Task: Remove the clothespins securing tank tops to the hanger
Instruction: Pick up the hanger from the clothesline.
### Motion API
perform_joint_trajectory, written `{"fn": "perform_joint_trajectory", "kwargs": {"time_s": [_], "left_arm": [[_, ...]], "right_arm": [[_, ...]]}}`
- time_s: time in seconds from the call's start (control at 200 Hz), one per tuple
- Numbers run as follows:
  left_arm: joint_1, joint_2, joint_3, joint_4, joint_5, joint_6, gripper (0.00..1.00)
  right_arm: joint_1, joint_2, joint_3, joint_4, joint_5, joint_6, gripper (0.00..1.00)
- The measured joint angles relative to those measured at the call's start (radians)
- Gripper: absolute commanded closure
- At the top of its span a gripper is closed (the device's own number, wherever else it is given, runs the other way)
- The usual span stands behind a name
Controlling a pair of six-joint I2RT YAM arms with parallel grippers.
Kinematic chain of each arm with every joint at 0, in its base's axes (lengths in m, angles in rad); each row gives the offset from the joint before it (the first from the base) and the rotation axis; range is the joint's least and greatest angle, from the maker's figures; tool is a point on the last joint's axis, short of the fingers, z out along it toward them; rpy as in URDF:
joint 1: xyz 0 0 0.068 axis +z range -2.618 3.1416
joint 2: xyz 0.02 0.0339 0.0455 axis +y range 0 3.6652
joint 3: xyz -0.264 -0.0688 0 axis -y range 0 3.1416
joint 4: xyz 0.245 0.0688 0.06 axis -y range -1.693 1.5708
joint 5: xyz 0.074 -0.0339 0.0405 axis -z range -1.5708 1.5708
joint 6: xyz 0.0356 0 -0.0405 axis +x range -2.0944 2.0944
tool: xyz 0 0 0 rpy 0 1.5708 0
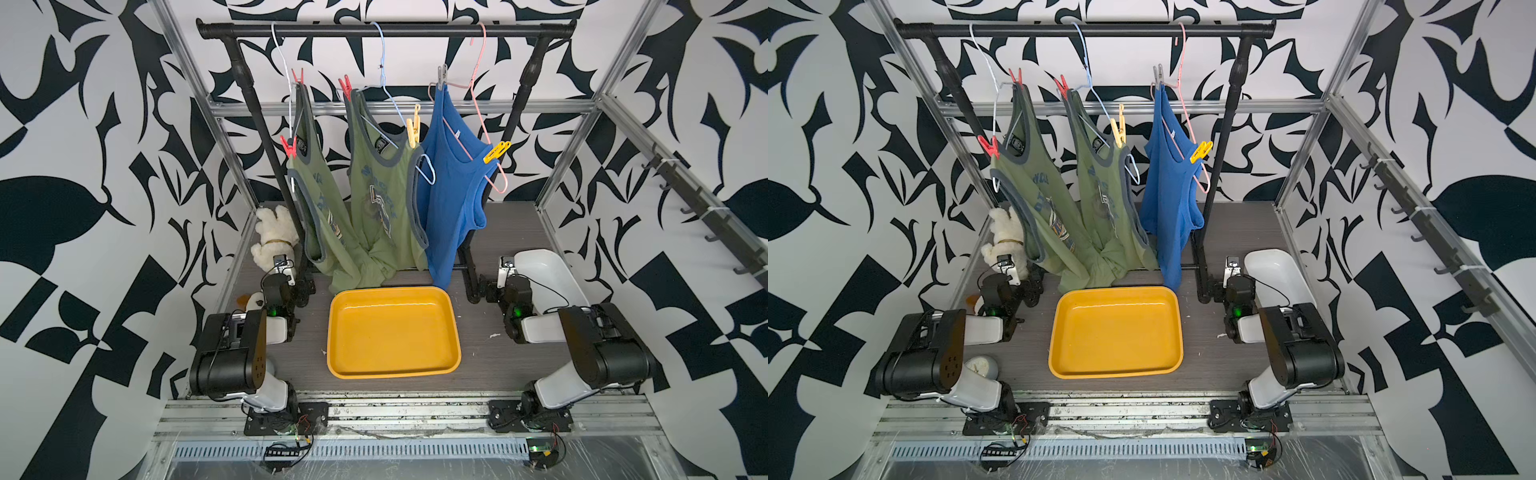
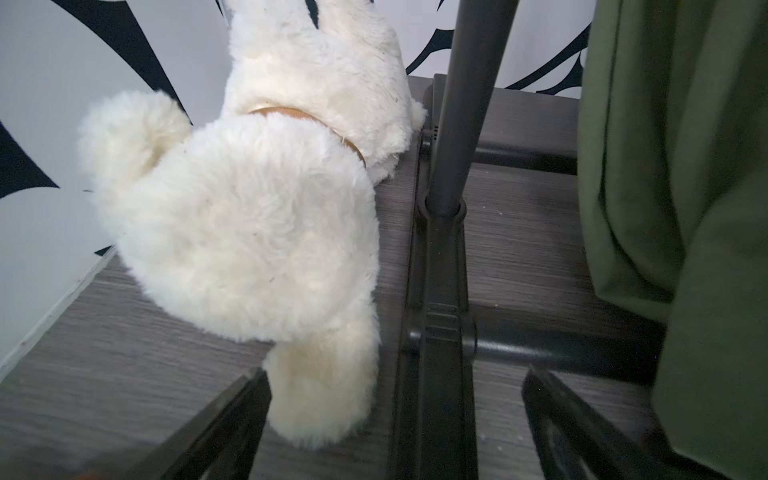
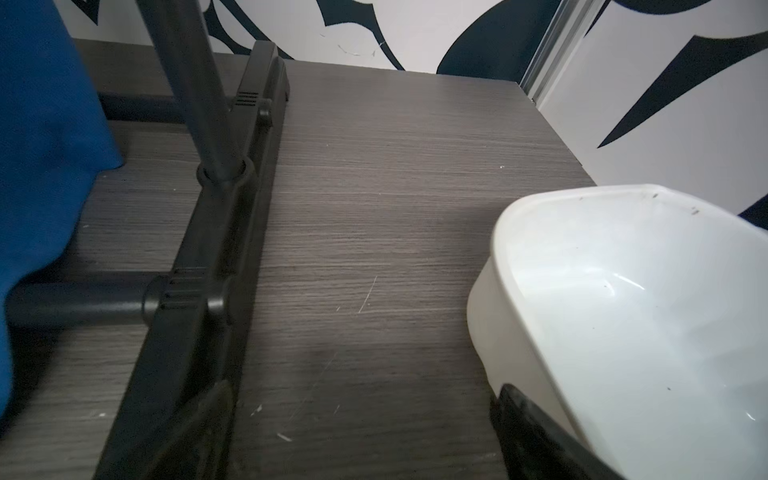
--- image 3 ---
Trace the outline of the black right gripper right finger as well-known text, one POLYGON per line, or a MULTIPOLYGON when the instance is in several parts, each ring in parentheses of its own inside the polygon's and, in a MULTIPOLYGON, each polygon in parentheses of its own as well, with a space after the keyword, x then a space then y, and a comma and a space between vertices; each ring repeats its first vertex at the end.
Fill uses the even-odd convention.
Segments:
POLYGON ((511 479, 622 478, 511 384, 490 403, 490 421, 511 479))

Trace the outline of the blue tank top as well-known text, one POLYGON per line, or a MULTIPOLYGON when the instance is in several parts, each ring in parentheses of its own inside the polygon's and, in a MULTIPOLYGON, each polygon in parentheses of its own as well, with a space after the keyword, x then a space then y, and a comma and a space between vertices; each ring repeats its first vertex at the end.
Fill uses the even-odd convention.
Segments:
POLYGON ((51 1, 1 4, 1 297, 69 243, 98 174, 122 166, 51 1))

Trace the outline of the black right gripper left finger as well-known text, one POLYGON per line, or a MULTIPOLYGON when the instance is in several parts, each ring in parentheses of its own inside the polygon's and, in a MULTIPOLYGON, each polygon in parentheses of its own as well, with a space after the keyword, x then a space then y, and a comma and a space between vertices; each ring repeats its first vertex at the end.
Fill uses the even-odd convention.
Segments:
POLYGON ((214 479, 231 414, 232 386, 223 380, 196 395, 153 433, 143 479, 214 479))

